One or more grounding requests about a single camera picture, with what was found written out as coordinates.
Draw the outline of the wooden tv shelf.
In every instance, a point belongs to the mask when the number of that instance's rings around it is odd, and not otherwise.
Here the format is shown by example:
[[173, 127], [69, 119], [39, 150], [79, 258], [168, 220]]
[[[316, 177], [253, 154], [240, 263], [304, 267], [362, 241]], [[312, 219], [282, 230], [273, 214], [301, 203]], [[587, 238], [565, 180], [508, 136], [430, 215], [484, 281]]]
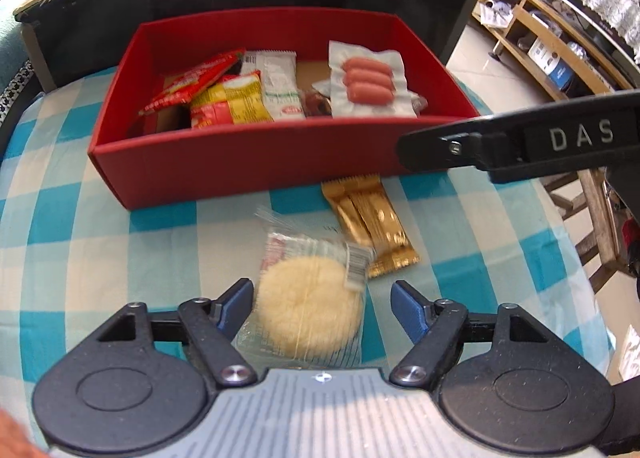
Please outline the wooden tv shelf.
[[604, 31], [563, 0], [477, 0], [472, 17], [552, 100], [638, 88], [638, 78], [597, 42]]

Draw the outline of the red cardboard box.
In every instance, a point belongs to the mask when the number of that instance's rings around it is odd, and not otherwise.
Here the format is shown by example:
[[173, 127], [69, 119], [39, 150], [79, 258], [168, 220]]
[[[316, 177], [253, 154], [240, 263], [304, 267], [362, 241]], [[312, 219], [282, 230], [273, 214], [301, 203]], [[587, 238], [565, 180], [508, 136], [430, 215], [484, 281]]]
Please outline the red cardboard box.
[[[235, 48], [290, 50], [322, 64], [331, 41], [401, 54], [419, 118], [310, 118], [160, 132], [143, 107], [165, 80]], [[397, 16], [344, 8], [220, 10], [142, 24], [96, 119], [88, 156], [129, 210], [308, 185], [360, 174], [398, 175], [398, 138], [474, 118], [476, 108]]]

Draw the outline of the red long snack packet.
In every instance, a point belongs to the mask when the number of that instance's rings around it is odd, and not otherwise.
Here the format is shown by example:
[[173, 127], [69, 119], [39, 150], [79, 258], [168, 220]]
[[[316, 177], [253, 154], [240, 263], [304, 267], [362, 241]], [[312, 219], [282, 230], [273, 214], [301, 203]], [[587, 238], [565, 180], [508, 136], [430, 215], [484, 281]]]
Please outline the red long snack packet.
[[206, 59], [178, 78], [172, 80], [162, 92], [139, 111], [140, 116], [155, 114], [166, 108], [189, 105], [209, 85], [217, 82], [239, 62], [245, 54], [244, 48], [216, 54]]

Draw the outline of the yellow red snack packet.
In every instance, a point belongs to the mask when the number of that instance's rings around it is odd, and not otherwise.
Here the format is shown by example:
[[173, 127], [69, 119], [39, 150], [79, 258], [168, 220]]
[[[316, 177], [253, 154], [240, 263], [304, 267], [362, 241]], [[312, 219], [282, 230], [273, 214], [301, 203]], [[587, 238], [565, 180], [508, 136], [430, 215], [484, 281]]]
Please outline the yellow red snack packet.
[[192, 100], [190, 116], [192, 129], [273, 122], [262, 101], [259, 70], [239, 76], [223, 76]]

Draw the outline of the round white cake packet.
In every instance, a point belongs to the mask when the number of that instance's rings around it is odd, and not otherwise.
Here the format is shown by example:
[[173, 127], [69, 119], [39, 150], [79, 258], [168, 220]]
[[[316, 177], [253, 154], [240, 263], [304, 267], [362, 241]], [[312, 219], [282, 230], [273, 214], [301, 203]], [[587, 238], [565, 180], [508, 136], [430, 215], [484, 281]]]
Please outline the round white cake packet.
[[266, 208], [256, 216], [267, 237], [252, 312], [236, 347], [264, 366], [360, 366], [375, 251], [341, 234], [316, 234]]

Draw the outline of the vacuum packed sausages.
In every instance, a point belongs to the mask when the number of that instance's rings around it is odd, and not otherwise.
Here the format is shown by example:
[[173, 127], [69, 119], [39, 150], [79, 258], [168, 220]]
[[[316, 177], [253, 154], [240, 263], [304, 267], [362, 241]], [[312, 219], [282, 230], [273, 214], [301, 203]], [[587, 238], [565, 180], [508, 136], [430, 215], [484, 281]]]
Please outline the vacuum packed sausages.
[[416, 118], [398, 51], [331, 41], [329, 68], [334, 118]]

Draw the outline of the teal sofa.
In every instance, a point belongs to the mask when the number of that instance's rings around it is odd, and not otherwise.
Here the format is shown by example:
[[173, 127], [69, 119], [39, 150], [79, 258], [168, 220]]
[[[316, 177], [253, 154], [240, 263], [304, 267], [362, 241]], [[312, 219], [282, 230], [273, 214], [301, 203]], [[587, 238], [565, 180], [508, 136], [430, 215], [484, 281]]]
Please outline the teal sofa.
[[1, 157], [26, 107], [39, 92], [34, 70], [10, 10], [1, 11]]

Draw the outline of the white green snack packet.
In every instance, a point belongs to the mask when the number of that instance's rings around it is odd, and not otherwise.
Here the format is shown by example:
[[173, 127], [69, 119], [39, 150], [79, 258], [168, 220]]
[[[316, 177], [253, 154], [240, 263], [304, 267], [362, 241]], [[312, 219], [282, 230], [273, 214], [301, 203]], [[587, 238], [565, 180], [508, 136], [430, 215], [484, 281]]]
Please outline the white green snack packet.
[[304, 120], [296, 80], [296, 53], [291, 51], [247, 51], [241, 74], [260, 72], [262, 102], [274, 121]]

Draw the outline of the blue white checkered cloth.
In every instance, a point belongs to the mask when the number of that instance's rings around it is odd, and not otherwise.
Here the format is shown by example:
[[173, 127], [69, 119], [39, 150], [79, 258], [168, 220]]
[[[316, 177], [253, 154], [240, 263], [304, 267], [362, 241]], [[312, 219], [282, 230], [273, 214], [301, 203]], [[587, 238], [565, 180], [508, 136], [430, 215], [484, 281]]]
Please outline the blue white checkered cloth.
[[[318, 185], [126, 210], [87, 150], [113, 74], [37, 98], [1, 163], [1, 406], [39, 441], [30, 399], [67, 351], [131, 301], [171, 310], [259, 274], [268, 226], [334, 234]], [[420, 260], [400, 273], [424, 296], [474, 312], [520, 304], [606, 371], [612, 343], [574, 244], [535, 181], [492, 184], [472, 168], [386, 178]]]

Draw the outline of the gold foil snack packet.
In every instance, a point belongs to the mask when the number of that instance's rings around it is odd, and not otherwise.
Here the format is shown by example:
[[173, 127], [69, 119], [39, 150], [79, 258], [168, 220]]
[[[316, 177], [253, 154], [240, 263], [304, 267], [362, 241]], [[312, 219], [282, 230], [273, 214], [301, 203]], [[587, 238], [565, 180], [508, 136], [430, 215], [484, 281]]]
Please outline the gold foil snack packet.
[[345, 235], [374, 251], [368, 277], [378, 278], [420, 262], [378, 175], [324, 182], [321, 191]]

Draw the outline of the clear orange snack packet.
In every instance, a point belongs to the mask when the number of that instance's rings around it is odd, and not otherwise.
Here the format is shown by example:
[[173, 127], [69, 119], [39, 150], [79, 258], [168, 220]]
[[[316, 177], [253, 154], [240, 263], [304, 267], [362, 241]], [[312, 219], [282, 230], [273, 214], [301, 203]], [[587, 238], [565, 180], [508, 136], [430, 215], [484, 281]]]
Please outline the clear orange snack packet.
[[306, 118], [332, 116], [330, 91], [331, 81], [329, 79], [313, 83], [308, 90], [298, 91]]

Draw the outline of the wooden stool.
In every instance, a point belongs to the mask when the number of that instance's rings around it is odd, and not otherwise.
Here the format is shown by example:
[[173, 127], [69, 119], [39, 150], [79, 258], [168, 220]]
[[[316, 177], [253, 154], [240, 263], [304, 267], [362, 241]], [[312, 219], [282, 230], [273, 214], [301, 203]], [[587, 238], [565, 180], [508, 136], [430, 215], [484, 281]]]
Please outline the wooden stool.
[[630, 276], [623, 237], [630, 214], [604, 170], [561, 173], [540, 181], [570, 230], [593, 292], [618, 273]]

